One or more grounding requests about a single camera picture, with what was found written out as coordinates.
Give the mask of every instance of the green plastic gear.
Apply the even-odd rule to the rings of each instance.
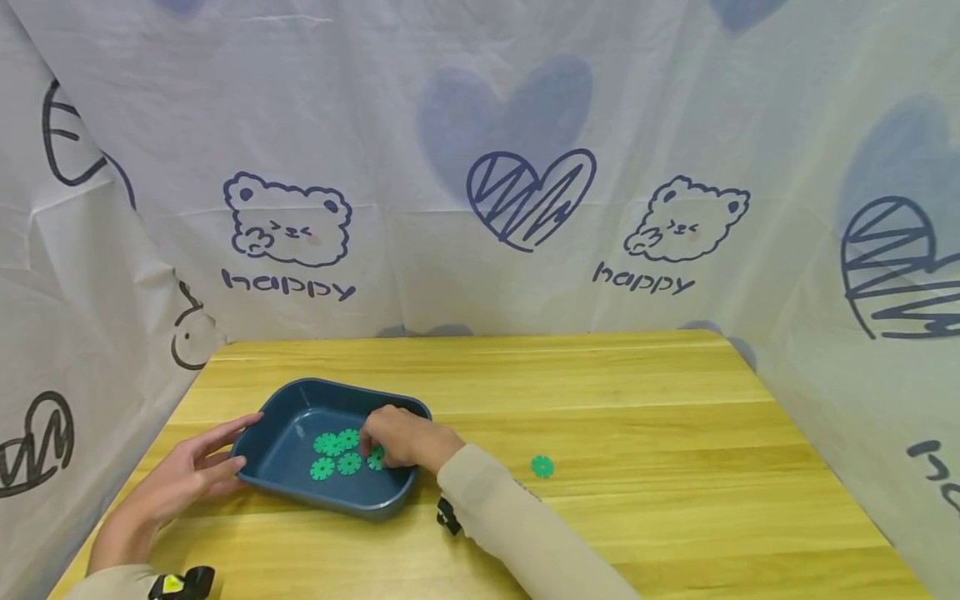
[[[333,459],[324,456],[310,466],[310,477],[314,481],[323,481],[333,474]]]
[[[340,471],[341,475],[352,475],[360,470],[361,465],[363,465],[363,459],[360,458],[360,455],[356,452],[348,452],[340,457],[340,461],[337,462],[337,470]]]
[[[379,445],[371,450],[370,456],[367,458],[367,467],[370,467],[370,470],[383,470],[382,445]]]
[[[540,479],[547,479],[553,474],[553,461],[548,456],[538,454],[530,461],[530,468]]]
[[[360,445],[360,432],[356,429],[344,429],[337,438],[340,441],[340,448],[344,452],[353,450]]]
[[[340,438],[337,437],[335,433],[324,433],[317,437],[313,441],[313,449],[317,454],[323,454],[323,456],[340,456],[342,451],[340,450]]]

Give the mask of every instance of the left hand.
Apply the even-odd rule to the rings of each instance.
[[[228,451],[218,450],[236,442],[261,417],[262,413],[247,415],[180,442],[133,488],[116,513],[159,529],[201,498],[242,489],[243,482],[234,475],[247,459],[230,458]]]
[[[261,413],[214,427],[174,446],[123,499],[97,533],[87,575],[121,564],[150,559],[154,536],[186,507],[203,497],[235,492],[244,484],[234,476],[247,460],[219,450],[236,442]]]

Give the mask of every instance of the blue plastic tray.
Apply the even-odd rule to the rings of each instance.
[[[261,412],[263,418],[245,431],[232,455],[247,457],[237,475],[242,481],[293,500],[382,521],[403,508],[417,479],[418,468],[374,471],[366,460],[350,476],[334,471],[323,481],[310,477],[310,466],[320,458],[313,449],[317,436],[363,426],[377,408],[393,404],[432,419],[417,399],[324,381],[298,379],[277,390]]]

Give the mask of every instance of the beige sleeve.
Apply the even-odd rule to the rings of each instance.
[[[437,477],[464,533],[510,569],[533,600],[637,600],[639,595],[553,510],[475,445]]]
[[[79,582],[66,600],[147,600],[156,577],[148,564],[107,568]]]

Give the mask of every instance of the finger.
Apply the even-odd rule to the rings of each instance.
[[[217,496],[228,495],[231,493],[240,492],[247,487],[247,484],[240,481],[239,479],[228,479],[227,481],[218,481],[217,483],[210,486],[210,489],[206,491],[206,497],[213,498]]]
[[[223,461],[222,463],[214,465],[213,467],[205,468],[197,472],[204,479],[204,487],[209,490],[215,484],[232,479],[233,476],[236,475],[246,463],[246,458],[243,456],[236,456],[229,460]]]
[[[202,459],[197,461],[196,469],[202,470],[205,468],[216,467],[220,463],[223,463],[225,460],[230,458],[229,452],[217,452],[216,454],[211,454],[209,456],[204,456]]]
[[[227,444],[232,444],[234,436],[253,425],[263,417],[263,413],[253,413],[239,419],[217,425],[188,441],[194,455],[206,455],[215,452]]]
[[[365,424],[360,429],[360,456],[367,458],[370,456],[372,448],[373,436],[370,435],[370,431],[367,430],[367,425]]]
[[[383,460],[380,461],[380,462],[381,462],[381,463],[383,464],[383,466],[386,467],[386,468],[409,467],[409,465],[406,465],[406,464],[403,463],[402,461],[397,460],[396,458],[394,458],[394,457],[391,456],[390,454],[385,454],[385,455],[383,456]]]

